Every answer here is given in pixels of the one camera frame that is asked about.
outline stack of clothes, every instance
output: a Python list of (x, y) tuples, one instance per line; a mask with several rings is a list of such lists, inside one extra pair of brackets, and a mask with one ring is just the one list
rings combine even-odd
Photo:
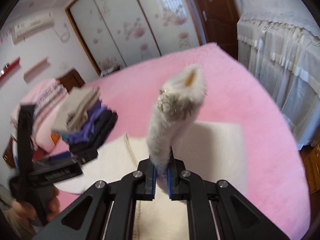
[(99, 87), (73, 88), (57, 114), (52, 132), (61, 135), (74, 155), (98, 149), (118, 120), (99, 96)]
[[(14, 108), (11, 114), (11, 123), (17, 129), (18, 127), (18, 117), (20, 112), (20, 105), (24, 104), (35, 104), (36, 108), (33, 117), (33, 128), (31, 139), (33, 141), (34, 150), (38, 150), (38, 145), (36, 143), (36, 135), (39, 128), (41, 127), (44, 120), (52, 112), (55, 106), (66, 98), (68, 95), (67, 90), (60, 84), (59, 81), (55, 79), (47, 80), (43, 82), (36, 88), (34, 88), (23, 100)], [(41, 156), (34, 155), (34, 158), (38, 159), (42, 157), (44, 151), (39, 151)]]

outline wooden door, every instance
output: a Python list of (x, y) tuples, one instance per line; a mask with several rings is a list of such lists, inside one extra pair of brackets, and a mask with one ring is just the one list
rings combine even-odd
[(238, 59), (237, 22), (239, 15), (234, 0), (195, 0), (202, 17), (207, 42), (216, 42)]

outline black metal arm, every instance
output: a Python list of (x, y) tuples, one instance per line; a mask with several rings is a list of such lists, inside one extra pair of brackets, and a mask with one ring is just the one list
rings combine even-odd
[[(187, 200), (190, 239), (289, 239), (227, 181), (204, 181), (173, 156), (168, 170), (172, 200)], [(135, 203), (154, 199), (155, 174), (147, 159), (120, 181), (97, 181), (33, 239), (132, 239)]]

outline covered furniture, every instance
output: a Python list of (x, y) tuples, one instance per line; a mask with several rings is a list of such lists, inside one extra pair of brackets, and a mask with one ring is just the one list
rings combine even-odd
[(320, 140), (320, 29), (301, 0), (243, 0), (239, 62), (272, 96), (298, 149)]

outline wall shelf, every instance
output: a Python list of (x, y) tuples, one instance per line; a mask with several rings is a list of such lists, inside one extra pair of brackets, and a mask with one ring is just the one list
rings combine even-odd
[(5, 66), (0, 71), (0, 81), (18, 65), (20, 65), (20, 57), (16, 58), (13, 62), (11, 62), (8, 66)]
[(33, 65), (31, 68), (29, 68), (24, 74), (23, 74), (23, 79), (26, 79), (32, 72), (34, 72), (37, 68), (44, 66), (49, 59), (49, 56), (45, 57), (35, 65)]

